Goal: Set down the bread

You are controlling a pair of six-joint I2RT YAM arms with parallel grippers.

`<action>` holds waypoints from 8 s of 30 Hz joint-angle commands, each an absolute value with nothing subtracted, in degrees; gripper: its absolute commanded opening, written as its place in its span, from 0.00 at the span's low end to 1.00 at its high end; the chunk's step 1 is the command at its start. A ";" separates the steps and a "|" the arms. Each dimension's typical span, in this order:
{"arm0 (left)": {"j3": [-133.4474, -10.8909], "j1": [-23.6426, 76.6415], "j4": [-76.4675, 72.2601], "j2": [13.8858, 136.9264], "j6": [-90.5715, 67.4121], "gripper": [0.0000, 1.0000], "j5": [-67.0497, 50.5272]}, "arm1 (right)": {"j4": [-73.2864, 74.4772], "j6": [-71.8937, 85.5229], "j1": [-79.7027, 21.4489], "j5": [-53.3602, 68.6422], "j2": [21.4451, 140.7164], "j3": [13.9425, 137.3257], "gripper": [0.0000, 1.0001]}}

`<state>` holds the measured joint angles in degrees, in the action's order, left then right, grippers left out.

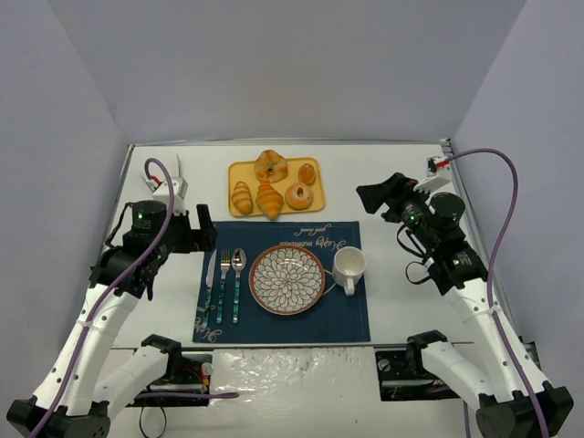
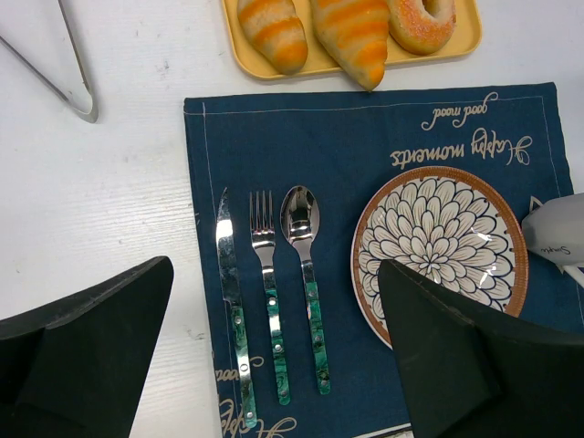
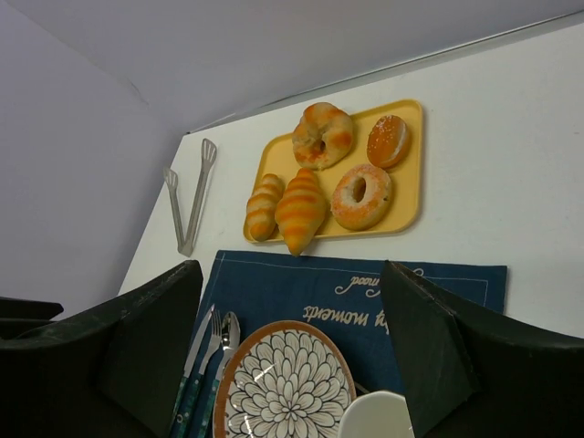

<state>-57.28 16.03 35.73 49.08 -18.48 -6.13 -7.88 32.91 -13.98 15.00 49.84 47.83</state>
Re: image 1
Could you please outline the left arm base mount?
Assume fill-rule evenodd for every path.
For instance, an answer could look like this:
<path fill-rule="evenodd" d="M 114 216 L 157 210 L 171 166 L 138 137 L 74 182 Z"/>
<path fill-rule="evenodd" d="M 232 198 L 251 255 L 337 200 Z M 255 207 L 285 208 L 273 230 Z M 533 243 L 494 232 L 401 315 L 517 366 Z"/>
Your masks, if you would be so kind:
<path fill-rule="evenodd" d="M 180 392 L 180 393 L 209 393 L 211 374 L 213 373 L 213 356 L 197 352 L 187 352 L 178 369 L 168 379 L 158 379 L 148 385 L 146 392 Z M 179 397 L 147 398 L 132 401 L 131 408 L 178 408 L 178 407 L 207 407 L 209 400 L 190 399 Z"/>

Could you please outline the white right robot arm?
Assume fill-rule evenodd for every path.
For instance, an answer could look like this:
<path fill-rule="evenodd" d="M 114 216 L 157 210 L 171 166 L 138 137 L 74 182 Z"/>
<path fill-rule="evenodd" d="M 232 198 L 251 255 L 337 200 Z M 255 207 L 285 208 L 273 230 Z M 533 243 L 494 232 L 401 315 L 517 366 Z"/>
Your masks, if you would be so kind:
<path fill-rule="evenodd" d="M 417 190 L 394 173 L 357 188 L 364 209 L 399 224 L 422 246 L 428 277 L 450 304 L 477 348 L 481 363 L 463 357 L 437 330 L 410 336 L 407 354 L 416 374 L 443 381 L 474 412 L 484 437 L 555 437 L 574 401 L 528 354 L 497 299 L 487 290 L 487 269 L 459 225 L 464 201 L 453 193 Z"/>

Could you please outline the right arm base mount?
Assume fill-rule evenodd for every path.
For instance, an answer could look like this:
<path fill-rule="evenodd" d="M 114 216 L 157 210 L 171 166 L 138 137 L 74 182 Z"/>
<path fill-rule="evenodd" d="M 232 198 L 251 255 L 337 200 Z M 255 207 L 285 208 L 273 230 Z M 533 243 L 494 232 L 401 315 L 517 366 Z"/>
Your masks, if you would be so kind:
<path fill-rule="evenodd" d="M 375 349 L 375 363 L 382 402 L 427 402 L 458 399 L 432 374 L 416 374 L 404 347 Z"/>

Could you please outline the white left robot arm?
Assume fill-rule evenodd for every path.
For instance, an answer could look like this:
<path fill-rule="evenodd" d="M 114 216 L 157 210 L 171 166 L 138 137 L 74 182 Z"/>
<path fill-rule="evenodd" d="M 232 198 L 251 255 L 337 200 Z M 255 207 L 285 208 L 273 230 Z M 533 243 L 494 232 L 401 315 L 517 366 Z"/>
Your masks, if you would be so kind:
<path fill-rule="evenodd" d="M 171 254 L 214 250 L 217 231 L 207 205 L 189 214 L 154 200 L 131 204 L 131 228 L 92 268 L 77 321 L 43 382 L 27 400 L 12 402 L 7 421 L 24 437 L 105 437 L 111 422 L 151 383 L 173 377 L 182 345 L 158 335 L 106 379 L 102 367 L 114 340 Z"/>

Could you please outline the small croissant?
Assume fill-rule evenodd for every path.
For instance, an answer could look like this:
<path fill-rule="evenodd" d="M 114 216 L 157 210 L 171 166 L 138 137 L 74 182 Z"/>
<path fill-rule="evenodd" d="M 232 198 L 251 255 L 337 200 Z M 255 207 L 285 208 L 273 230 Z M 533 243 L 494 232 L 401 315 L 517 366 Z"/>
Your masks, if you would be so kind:
<path fill-rule="evenodd" d="M 238 181 L 235 184 L 231 195 L 231 201 L 235 209 L 242 215 L 249 215 L 253 212 L 254 203 L 250 189 L 246 182 Z"/>

